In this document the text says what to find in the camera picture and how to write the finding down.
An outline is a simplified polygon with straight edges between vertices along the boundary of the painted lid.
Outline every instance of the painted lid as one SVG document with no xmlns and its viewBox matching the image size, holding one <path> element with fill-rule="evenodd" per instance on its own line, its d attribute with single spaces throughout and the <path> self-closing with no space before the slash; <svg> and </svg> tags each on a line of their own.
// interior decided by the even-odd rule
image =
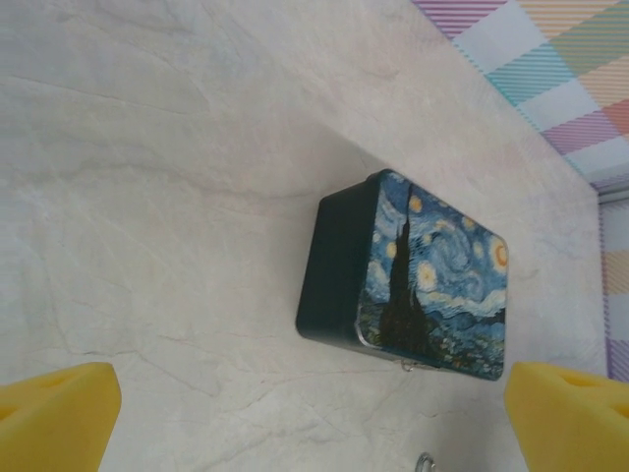
<svg viewBox="0 0 629 472">
<path fill-rule="evenodd" d="M 394 171 L 379 182 L 359 337 L 430 366 L 499 378 L 504 240 Z"/>
</svg>

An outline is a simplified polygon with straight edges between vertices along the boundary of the swirling sky painting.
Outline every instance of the swirling sky painting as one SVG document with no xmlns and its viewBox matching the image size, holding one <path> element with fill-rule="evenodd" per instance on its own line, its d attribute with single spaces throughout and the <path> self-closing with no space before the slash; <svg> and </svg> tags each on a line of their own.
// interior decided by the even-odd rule
<svg viewBox="0 0 629 472">
<path fill-rule="evenodd" d="M 359 328 L 366 342 L 497 379 L 504 357 L 504 241 L 393 171 L 380 174 Z"/>
</svg>

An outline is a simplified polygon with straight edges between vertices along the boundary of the pastel checkered fabric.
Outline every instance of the pastel checkered fabric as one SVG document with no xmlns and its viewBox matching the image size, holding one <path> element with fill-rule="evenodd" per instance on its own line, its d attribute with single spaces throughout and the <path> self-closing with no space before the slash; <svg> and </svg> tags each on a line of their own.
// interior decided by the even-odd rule
<svg viewBox="0 0 629 472">
<path fill-rule="evenodd" d="M 629 382 L 629 201 L 600 206 L 607 368 Z"/>
<path fill-rule="evenodd" d="M 596 188 L 629 182 L 629 0 L 414 0 Z"/>
</svg>

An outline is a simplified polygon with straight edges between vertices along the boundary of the white marble countertop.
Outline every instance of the white marble countertop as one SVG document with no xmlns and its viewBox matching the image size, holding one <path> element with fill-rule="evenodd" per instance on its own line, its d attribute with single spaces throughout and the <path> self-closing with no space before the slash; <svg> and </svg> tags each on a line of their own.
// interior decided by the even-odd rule
<svg viewBox="0 0 629 472">
<path fill-rule="evenodd" d="M 506 375 L 295 331 L 317 201 L 384 166 L 506 239 L 507 368 L 603 373 L 595 192 L 410 2 L 7 11 L 0 382 L 113 363 L 102 470 L 525 470 Z"/>
</svg>

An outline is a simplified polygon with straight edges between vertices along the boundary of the plaid fabric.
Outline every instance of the plaid fabric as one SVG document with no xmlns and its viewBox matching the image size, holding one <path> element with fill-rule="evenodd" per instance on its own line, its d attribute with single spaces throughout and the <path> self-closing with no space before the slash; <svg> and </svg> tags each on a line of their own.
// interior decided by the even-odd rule
<svg viewBox="0 0 629 472">
<path fill-rule="evenodd" d="M 414 0 L 595 188 L 629 181 L 629 0 Z"/>
<path fill-rule="evenodd" d="M 629 202 L 600 206 L 607 369 L 629 382 Z"/>
</svg>

